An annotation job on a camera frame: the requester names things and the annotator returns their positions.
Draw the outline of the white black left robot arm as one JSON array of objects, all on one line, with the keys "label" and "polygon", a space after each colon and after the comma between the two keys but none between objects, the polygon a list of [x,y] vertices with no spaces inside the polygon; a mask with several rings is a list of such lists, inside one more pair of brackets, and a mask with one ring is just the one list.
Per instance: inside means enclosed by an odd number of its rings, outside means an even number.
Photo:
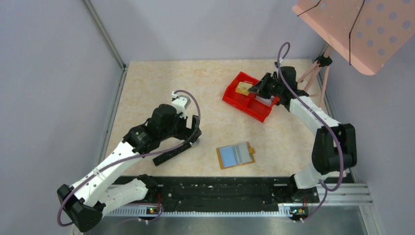
[{"label": "white black left robot arm", "polygon": [[197,114],[192,116],[188,128],[186,103],[177,98],[170,104],[159,105],[143,124],[132,127],[107,158],[83,179],[61,185],[57,190],[57,224],[74,225],[84,233],[112,211],[144,199],[157,186],[147,174],[115,188],[110,186],[146,157],[155,156],[157,163],[164,163],[191,148],[201,135],[201,110],[198,104],[195,106]]}]

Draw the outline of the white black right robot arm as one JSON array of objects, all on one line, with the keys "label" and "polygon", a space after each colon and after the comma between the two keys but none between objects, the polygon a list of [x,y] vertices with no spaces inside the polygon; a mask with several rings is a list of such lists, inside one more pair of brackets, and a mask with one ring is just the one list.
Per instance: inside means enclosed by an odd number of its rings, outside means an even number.
[{"label": "white black right robot arm", "polygon": [[294,201],[317,184],[323,182],[332,172],[342,174],[357,164],[356,133],[352,124],[342,124],[328,116],[318,107],[309,94],[298,89],[294,67],[284,66],[264,77],[248,92],[263,99],[275,97],[295,115],[314,135],[311,163],[300,172],[290,176],[287,194]]}]

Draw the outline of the yellow leather card holder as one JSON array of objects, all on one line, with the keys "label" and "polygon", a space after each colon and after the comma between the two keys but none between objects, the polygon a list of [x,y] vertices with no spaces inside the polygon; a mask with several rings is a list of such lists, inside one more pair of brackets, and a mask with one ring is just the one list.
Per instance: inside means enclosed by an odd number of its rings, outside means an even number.
[{"label": "yellow leather card holder", "polygon": [[228,169],[255,163],[255,150],[249,142],[216,148],[221,169]]}]

